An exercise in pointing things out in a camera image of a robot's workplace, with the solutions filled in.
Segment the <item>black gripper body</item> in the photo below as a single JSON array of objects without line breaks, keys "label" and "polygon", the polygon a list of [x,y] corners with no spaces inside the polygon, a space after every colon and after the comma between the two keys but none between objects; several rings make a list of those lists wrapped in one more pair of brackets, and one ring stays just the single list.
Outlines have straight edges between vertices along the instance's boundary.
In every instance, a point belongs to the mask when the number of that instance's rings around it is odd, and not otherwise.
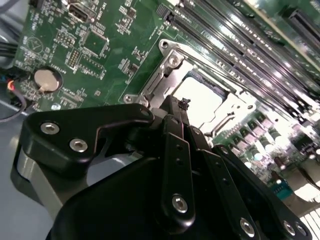
[{"label": "black gripper body", "polygon": [[70,198],[53,240],[202,240],[188,157],[143,158]]}]

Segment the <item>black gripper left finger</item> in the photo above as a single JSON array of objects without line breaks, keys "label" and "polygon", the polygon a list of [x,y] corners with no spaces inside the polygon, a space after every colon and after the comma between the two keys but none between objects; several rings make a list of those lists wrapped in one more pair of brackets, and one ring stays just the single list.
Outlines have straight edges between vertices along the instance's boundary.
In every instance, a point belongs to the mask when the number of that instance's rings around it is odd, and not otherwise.
[{"label": "black gripper left finger", "polygon": [[36,112],[19,173],[55,227],[189,227],[196,212],[187,100]]}]

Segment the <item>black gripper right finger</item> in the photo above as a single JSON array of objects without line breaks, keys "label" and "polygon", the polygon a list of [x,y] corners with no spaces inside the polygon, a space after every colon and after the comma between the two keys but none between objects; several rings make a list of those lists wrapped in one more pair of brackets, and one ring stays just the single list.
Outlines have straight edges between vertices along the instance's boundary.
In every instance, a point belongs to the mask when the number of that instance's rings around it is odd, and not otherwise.
[{"label": "black gripper right finger", "polygon": [[178,103],[190,143],[202,240],[310,240],[308,227],[224,145],[209,147]]}]

